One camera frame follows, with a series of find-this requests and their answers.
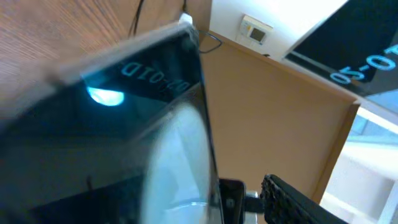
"wooden table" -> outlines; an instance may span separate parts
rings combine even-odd
[[[187,0],[197,28],[208,30],[211,0]],[[92,54],[127,38],[139,0],[3,0],[0,2],[2,102],[37,75],[39,61]],[[179,19],[183,0],[145,0],[137,33]]]

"beige wall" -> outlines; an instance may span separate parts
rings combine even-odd
[[[311,197],[352,101],[228,44],[202,62],[220,177],[260,190],[276,174]]]

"number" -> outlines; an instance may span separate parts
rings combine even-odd
[[[157,72],[150,78],[149,82],[150,83],[157,83],[157,82],[161,81],[161,79],[163,79],[163,77],[164,77],[163,72]]]
[[[332,74],[330,74],[330,78],[332,80],[334,80],[338,83],[344,84],[344,85],[351,83],[351,80],[347,76],[342,75],[340,73],[332,73]]]
[[[189,83],[184,82],[178,85],[178,87],[176,88],[177,91],[184,91],[186,90],[188,87],[190,86]]]
[[[361,80],[365,77],[365,75],[361,72],[357,72],[357,71],[351,71],[350,70],[351,67],[345,67],[343,69],[341,69],[339,72],[343,73],[345,75],[352,75],[351,79],[353,80]]]
[[[151,68],[151,67],[145,67],[144,73],[142,73],[140,76],[138,76],[137,79],[145,80],[145,76],[148,75],[149,72],[153,72],[153,71],[154,71],[153,68]]]
[[[132,66],[136,66],[135,68],[133,68],[131,71],[129,71],[130,67]],[[135,74],[140,68],[142,67],[141,64],[136,63],[136,62],[131,62],[128,63],[126,66],[124,66],[124,68],[122,69],[122,74],[125,76],[132,76],[133,74]]]
[[[173,90],[174,88],[173,88],[173,85],[177,85],[177,84],[179,84],[180,82],[182,82],[182,80],[173,80],[171,83],[169,83],[168,85],[167,85],[167,88],[169,89],[169,90]]]
[[[386,53],[386,54],[394,53],[394,54],[398,55],[398,44],[387,48],[386,50],[384,50],[384,53]]]
[[[381,65],[379,63],[376,63],[374,60],[384,62],[387,65]],[[377,69],[384,70],[384,71],[389,71],[396,67],[396,63],[393,60],[386,58],[384,56],[380,56],[380,55],[371,55],[366,59],[366,61],[370,66],[373,66]]]

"wooden trim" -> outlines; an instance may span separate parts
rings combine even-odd
[[[316,203],[321,202],[323,193],[326,190],[326,187],[328,185],[333,168],[335,168],[337,159],[340,156],[341,150],[343,149],[343,146],[347,140],[349,131],[351,130],[351,127],[353,125],[358,108],[359,108],[359,104],[352,104],[348,108],[347,114],[343,120],[343,124],[341,125],[341,128],[338,131],[336,141],[335,141],[334,145],[332,146],[331,152],[326,161],[325,168],[323,169],[323,171],[321,173],[318,184],[317,184],[315,191],[311,197],[311,199]]]
[[[278,67],[278,68],[280,68],[280,69],[282,69],[282,70],[284,70],[286,72],[289,72],[290,74],[292,74],[292,75],[294,75],[296,77],[302,78],[302,79],[310,82],[311,84],[320,87],[323,90],[326,90],[326,91],[328,91],[328,92],[330,92],[330,93],[332,93],[334,95],[339,96],[343,100],[350,101],[350,102],[354,102],[355,100],[357,100],[357,98],[354,97],[352,94],[349,94],[349,93],[347,93],[345,91],[339,90],[339,89],[337,89],[335,87],[332,87],[332,86],[330,86],[330,85],[328,85],[326,83],[323,83],[323,82],[311,77],[310,75],[306,75],[306,74],[304,74],[302,72],[298,72],[298,71],[294,70],[293,68],[290,68],[290,67],[288,67],[286,65],[283,65],[283,64],[281,64],[279,62],[276,62],[275,60],[267,58],[267,57],[261,55],[260,53],[257,53],[257,52],[255,52],[255,51],[253,51],[253,50],[251,50],[251,49],[249,49],[247,47],[244,47],[244,46],[242,46],[242,45],[240,45],[240,44],[238,44],[238,43],[226,38],[226,37],[223,37],[222,35],[219,35],[219,34],[213,32],[213,31],[209,31],[209,33],[211,33],[212,35],[214,35],[217,38],[219,38],[220,40],[222,40],[224,42],[224,44],[228,44],[228,45],[230,45],[230,46],[232,46],[232,47],[234,47],[234,48],[236,48],[238,50],[243,51],[246,54],[249,54],[249,55],[251,55],[253,57],[256,57],[259,60],[262,60],[265,63],[271,64],[271,65],[273,65],[275,67]]]

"white thermostat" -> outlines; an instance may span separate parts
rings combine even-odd
[[[267,36],[271,34],[272,30],[273,28],[271,26],[264,24],[256,19],[253,19],[250,16],[244,16],[239,32],[242,37],[245,37],[252,42],[262,45]]]

